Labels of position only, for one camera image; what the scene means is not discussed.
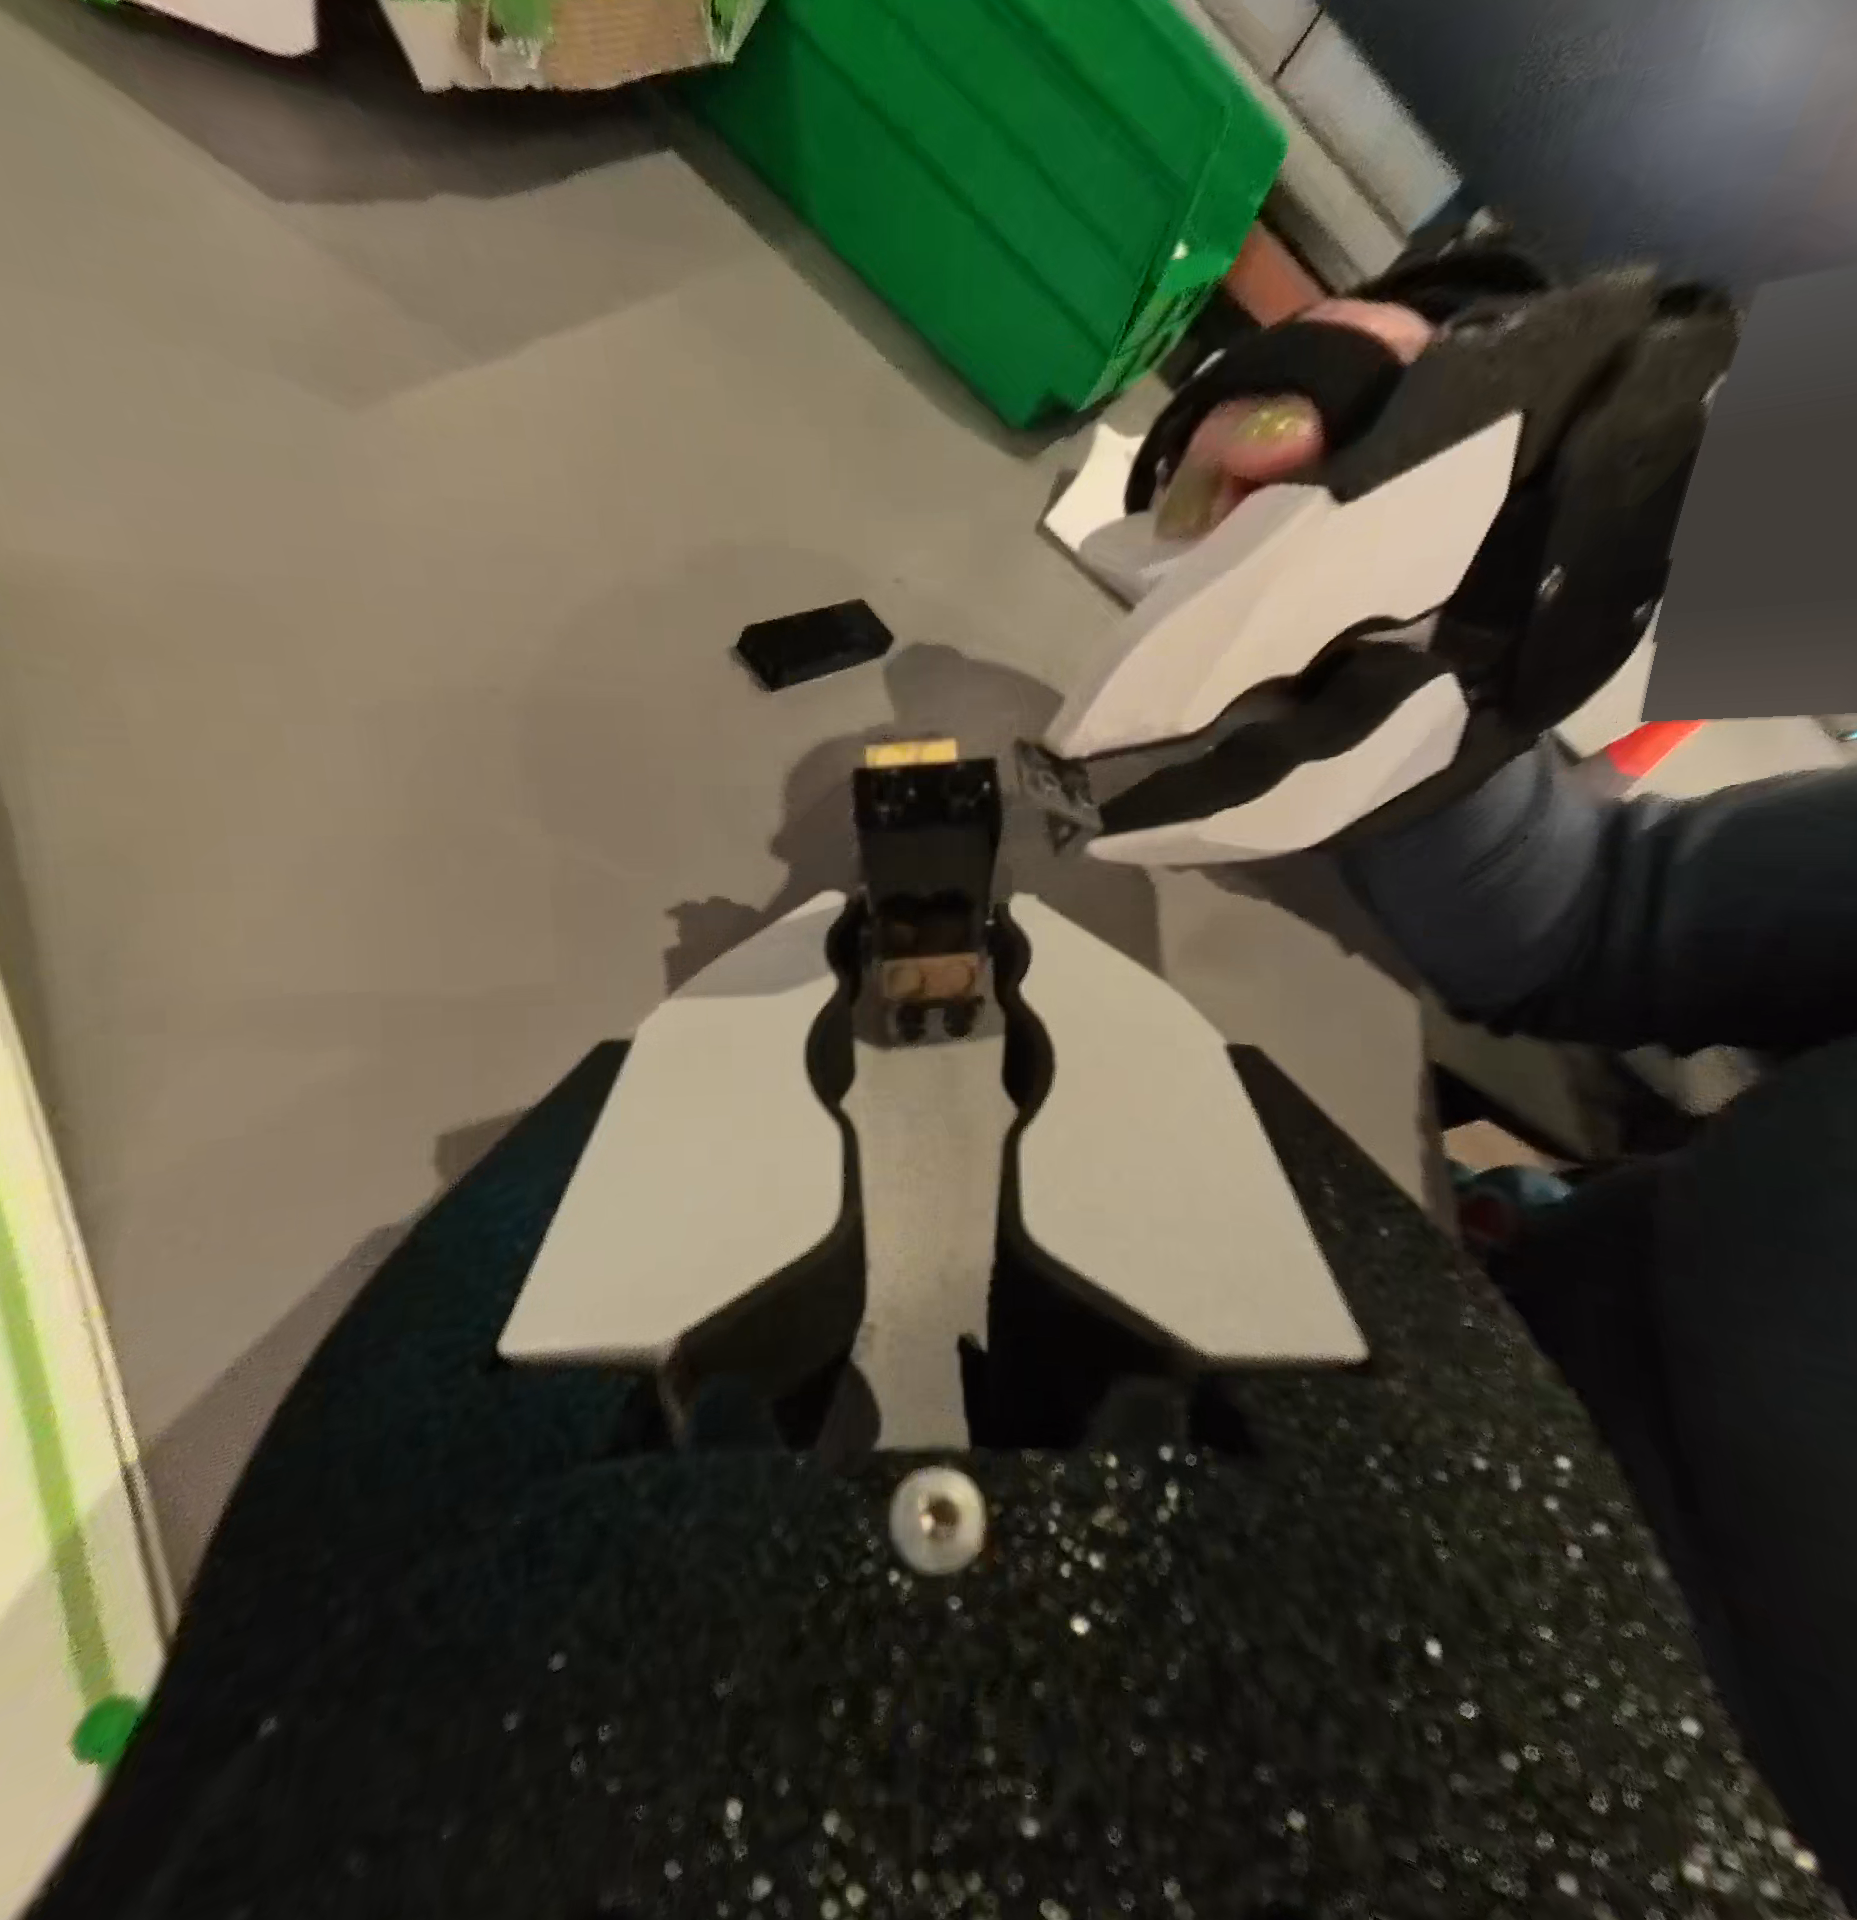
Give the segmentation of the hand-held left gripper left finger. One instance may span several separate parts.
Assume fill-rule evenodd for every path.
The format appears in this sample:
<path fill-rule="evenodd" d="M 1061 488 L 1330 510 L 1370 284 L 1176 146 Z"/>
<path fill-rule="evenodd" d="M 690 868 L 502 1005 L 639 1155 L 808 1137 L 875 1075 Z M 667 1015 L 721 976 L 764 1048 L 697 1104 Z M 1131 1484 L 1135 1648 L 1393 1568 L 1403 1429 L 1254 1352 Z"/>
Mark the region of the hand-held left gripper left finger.
<path fill-rule="evenodd" d="M 841 927 L 849 899 L 821 892 L 641 1021 L 499 1357 L 648 1377 L 676 1412 L 721 1379 L 780 1403 L 845 1361 L 866 1268 Z"/>

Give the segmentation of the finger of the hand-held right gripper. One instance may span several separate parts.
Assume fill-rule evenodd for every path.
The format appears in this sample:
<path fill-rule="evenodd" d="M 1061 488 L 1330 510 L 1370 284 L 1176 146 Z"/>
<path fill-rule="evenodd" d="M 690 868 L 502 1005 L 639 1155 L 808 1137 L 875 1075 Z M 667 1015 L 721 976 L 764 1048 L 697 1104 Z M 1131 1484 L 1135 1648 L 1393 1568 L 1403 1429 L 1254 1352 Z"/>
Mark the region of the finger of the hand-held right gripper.
<path fill-rule="evenodd" d="M 1049 751 L 1092 760 L 1191 737 L 1358 628 L 1441 609 L 1509 499 L 1520 440 L 1522 417 L 1501 415 L 1358 498 L 1252 492 L 1135 608 L 1112 660 L 1059 707 Z"/>
<path fill-rule="evenodd" d="M 1447 772 L 1464 683 L 1403 641 L 1355 641 L 1249 695 L 1201 743 L 1144 760 L 1096 799 L 1085 858 L 1125 868 L 1239 865 L 1303 852 Z"/>

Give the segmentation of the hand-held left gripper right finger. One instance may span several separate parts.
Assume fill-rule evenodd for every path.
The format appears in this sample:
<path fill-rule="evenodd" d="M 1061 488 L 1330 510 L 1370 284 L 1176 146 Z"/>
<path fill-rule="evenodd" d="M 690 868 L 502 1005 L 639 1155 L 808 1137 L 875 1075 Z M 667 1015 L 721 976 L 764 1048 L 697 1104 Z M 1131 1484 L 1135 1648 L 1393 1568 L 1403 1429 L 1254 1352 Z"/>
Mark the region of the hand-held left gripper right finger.
<path fill-rule="evenodd" d="M 1221 1032 L 1047 901 L 1020 895 L 1011 916 L 1052 1059 L 1015 1148 L 1038 1250 L 1227 1369 L 1367 1363 Z"/>

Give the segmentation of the small dark grey brick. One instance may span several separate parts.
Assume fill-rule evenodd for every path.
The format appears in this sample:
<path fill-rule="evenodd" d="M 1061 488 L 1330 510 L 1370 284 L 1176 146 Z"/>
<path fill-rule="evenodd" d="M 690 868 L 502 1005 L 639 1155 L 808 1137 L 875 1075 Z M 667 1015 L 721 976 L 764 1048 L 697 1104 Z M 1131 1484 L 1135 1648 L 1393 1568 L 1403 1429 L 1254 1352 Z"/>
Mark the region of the small dark grey brick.
<path fill-rule="evenodd" d="M 1051 850 L 1069 855 L 1085 848 L 1103 831 L 1103 812 L 1081 762 L 1054 755 L 1032 737 L 1012 747 L 1018 799 L 1040 819 Z"/>

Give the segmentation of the grey and yellow brick assembly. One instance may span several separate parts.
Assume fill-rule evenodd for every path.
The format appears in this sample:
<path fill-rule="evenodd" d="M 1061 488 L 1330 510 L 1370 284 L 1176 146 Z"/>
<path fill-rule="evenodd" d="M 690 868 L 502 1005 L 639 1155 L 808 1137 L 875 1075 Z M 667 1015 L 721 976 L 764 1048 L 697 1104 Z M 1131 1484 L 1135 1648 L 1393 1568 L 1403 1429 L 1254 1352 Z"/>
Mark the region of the grey and yellow brick assembly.
<path fill-rule="evenodd" d="M 953 735 L 887 737 L 863 751 L 859 769 L 864 764 L 953 760 L 958 755 L 966 754 Z M 989 1000 L 995 884 L 984 916 L 948 912 L 877 916 L 863 888 L 860 897 L 869 981 L 892 1043 L 914 1045 L 929 1036 L 950 1040 L 968 1036 Z"/>

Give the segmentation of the person's right forearm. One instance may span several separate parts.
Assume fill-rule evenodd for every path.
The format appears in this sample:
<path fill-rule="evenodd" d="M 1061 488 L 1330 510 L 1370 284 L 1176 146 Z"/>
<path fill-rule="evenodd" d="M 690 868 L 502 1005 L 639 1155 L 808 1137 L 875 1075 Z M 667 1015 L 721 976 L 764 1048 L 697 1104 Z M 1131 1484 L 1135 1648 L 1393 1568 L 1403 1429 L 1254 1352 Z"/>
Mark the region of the person's right forearm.
<path fill-rule="evenodd" d="M 1498 1034 L 1676 1054 L 1857 1034 L 1857 764 L 1619 799 L 1534 748 L 1337 864 L 1435 998 Z"/>

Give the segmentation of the grey desk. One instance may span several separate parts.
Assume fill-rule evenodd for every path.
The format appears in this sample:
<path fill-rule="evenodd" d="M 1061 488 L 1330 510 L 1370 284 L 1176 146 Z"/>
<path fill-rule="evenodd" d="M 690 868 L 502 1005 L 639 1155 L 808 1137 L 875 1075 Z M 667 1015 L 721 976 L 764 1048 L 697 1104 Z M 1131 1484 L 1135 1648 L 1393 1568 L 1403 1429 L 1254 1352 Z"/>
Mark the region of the grey desk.
<path fill-rule="evenodd" d="M 0 952 L 182 1592 L 403 1229 L 829 884 L 852 735 L 1052 704 L 1059 462 L 670 112 L 0 5 Z"/>

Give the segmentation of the person's right hand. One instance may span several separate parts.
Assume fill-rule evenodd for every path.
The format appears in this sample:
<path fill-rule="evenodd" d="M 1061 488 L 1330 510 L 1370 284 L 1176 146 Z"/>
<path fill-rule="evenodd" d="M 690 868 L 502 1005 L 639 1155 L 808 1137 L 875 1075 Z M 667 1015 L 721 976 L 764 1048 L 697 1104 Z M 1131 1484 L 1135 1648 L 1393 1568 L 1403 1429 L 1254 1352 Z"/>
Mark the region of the person's right hand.
<path fill-rule="evenodd" d="M 1321 300 L 1197 378 L 1205 407 L 1162 467 L 1154 527 L 1191 541 L 1374 425 L 1437 322 L 1396 300 Z"/>

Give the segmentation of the flat white printed paper bag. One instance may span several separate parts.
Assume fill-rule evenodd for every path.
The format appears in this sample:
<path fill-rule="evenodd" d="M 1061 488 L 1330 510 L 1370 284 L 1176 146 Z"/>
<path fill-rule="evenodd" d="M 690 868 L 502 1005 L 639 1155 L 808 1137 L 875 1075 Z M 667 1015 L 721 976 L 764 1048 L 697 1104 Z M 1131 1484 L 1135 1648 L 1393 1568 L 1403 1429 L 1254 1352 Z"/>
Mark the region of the flat white printed paper bag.
<path fill-rule="evenodd" d="M 1153 509 L 1131 515 L 1125 487 L 1141 432 L 1095 421 L 1069 449 L 1040 534 L 1122 609 L 1137 608 L 1191 554 L 1202 534 L 1167 534 Z"/>

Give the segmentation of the orange cone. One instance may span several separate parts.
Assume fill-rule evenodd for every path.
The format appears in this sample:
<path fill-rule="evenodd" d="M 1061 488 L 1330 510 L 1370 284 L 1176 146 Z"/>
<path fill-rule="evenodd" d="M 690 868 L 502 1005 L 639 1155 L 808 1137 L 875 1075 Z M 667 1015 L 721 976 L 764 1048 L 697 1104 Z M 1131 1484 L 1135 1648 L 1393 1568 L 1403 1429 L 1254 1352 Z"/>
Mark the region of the orange cone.
<path fill-rule="evenodd" d="M 1613 786 L 1632 789 L 1645 785 L 1708 726 L 1710 722 L 1643 722 L 1607 743 L 1593 764 Z"/>

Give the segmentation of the green plastic bin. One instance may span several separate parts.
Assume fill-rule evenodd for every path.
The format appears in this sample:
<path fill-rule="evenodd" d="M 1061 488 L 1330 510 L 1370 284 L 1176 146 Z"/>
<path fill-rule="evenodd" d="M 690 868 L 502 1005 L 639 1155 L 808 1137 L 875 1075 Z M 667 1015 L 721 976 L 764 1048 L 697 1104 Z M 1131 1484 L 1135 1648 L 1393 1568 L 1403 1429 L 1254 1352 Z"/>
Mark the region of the green plastic bin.
<path fill-rule="evenodd" d="M 686 101 L 1011 428 L 1154 371 L 1289 151 L 1167 2 L 768 5 Z"/>

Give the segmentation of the open instruction booklet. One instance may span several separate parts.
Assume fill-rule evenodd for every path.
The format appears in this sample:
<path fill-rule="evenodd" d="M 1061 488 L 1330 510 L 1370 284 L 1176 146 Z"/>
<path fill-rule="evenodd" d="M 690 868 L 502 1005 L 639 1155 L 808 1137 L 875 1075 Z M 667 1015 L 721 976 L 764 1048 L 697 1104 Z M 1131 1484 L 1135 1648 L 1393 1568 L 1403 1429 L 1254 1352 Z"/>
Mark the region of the open instruction booklet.
<path fill-rule="evenodd" d="M 0 1918 L 72 1844 L 178 1601 L 100 1287 L 0 975 Z"/>

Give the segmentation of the green cardboard toy box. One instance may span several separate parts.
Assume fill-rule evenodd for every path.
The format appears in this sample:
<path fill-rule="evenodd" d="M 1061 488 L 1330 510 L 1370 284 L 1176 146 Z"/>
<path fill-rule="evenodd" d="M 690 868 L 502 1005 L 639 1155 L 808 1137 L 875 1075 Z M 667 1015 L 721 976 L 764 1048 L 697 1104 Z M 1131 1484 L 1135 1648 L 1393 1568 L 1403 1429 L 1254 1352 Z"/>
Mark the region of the green cardboard toy box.
<path fill-rule="evenodd" d="M 345 28 L 387 27 L 429 94 L 606 94 L 733 63 L 764 2 L 124 2 L 145 15 L 278 62 L 309 59 Z"/>

